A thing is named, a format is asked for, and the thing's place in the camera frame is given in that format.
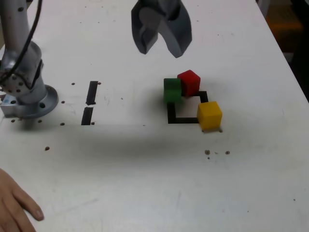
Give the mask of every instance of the green cube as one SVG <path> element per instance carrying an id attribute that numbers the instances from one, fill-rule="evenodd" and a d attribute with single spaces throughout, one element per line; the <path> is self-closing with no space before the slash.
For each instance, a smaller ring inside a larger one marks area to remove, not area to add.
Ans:
<path id="1" fill-rule="evenodd" d="M 164 79 L 164 101 L 166 103 L 182 101 L 182 84 L 180 79 Z"/>

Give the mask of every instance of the red cube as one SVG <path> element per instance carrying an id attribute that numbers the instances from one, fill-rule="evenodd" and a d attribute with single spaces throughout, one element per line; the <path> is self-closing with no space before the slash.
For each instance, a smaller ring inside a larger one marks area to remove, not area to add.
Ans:
<path id="1" fill-rule="evenodd" d="M 199 92 L 199 85 L 201 83 L 201 78 L 196 75 L 192 70 L 188 70 L 178 77 L 182 81 L 182 94 L 185 97 L 193 96 Z"/>

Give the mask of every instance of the wooden block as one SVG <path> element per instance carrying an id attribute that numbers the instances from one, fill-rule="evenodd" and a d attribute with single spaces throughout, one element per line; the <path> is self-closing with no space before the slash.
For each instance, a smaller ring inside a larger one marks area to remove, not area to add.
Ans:
<path id="1" fill-rule="evenodd" d="M 177 78 L 182 82 L 182 93 L 185 97 L 190 97 L 199 92 L 201 78 L 192 70 L 179 74 Z"/>
<path id="2" fill-rule="evenodd" d="M 182 101 L 182 86 L 180 79 L 164 79 L 164 101 L 166 103 Z"/>
<path id="3" fill-rule="evenodd" d="M 202 130 L 212 130 L 220 127 L 222 111 L 216 101 L 201 103 L 197 109 L 197 119 Z"/>

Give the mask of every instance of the human hand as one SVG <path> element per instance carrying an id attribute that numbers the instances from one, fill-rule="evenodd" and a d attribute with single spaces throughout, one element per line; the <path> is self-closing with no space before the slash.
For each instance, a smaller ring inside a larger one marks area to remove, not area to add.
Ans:
<path id="1" fill-rule="evenodd" d="M 38 204 L 0 169 L 0 232 L 35 232 L 23 209 L 38 221 L 44 219 Z"/>

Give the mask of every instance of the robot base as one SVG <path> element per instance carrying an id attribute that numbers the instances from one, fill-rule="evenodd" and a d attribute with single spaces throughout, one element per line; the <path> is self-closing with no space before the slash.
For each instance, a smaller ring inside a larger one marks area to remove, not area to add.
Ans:
<path id="1" fill-rule="evenodd" d="M 0 105 L 4 116 L 27 119 L 42 117 L 51 112 L 58 104 L 58 94 L 53 87 L 48 85 L 45 87 L 46 96 L 34 104 L 19 104 L 16 97 L 7 94 Z"/>

